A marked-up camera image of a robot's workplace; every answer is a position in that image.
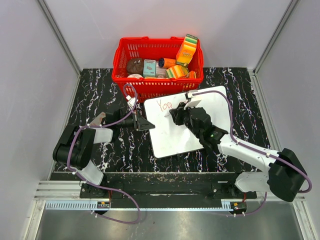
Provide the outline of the red whiteboard marker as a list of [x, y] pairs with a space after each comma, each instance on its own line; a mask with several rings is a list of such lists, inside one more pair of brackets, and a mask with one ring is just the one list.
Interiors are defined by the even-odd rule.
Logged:
[[171, 117], [171, 116], [172, 116], [172, 114], [171, 114], [171, 112], [170, 112], [170, 111], [168, 111], [164, 116], [165, 116], [165, 117]]

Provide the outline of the white whiteboard with dark frame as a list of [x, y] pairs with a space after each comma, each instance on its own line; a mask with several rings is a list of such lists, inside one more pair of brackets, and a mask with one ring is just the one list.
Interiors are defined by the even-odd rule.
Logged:
[[[230, 131], [229, 106], [218, 93], [201, 94], [198, 107], [204, 108], [211, 122], [226, 131]], [[185, 125], [175, 125], [172, 117], [165, 114], [186, 100], [185, 93], [147, 99], [144, 102], [146, 119], [155, 125], [149, 130], [153, 155], [157, 159], [200, 150], [203, 146]]]

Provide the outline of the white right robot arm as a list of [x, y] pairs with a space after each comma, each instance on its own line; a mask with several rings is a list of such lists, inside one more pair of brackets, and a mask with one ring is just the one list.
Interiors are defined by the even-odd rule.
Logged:
[[292, 202], [302, 187], [307, 173], [296, 154], [284, 148], [281, 151], [267, 150], [251, 143], [237, 140], [226, 130], [217, 127], [203, 107], [188, 107], [179, 103], [169, 110], [175, 125], [184, 125], [204, 147], [207, 153], [221, 153], [255, 166], [266, 174], [260, 183], [252, 186], [250, 178], [238, 176], [227, 186], [228, 194], [239, 198], [245, 192], [271, 192], [279, 199]]

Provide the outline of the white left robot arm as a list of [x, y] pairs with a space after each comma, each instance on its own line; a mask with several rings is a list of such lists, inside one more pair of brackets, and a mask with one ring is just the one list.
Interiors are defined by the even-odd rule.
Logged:
[[107, 177], [98, 170], [91, 160], [95, 144], [112, 143], [120, 135], [121, 129], [147, 131], [155, 125], [146, 120], [137, 111], [127, 118], [121, 109], [114, 112], [102, 112], [89, 125], [81, 130], [75, 124], [68, 124], [59, 138], [52, 158], [57, 163], [67, 166], [80, 174], [86, 181], [91, 182], [91, 192], [98, 198], [107, 195]]

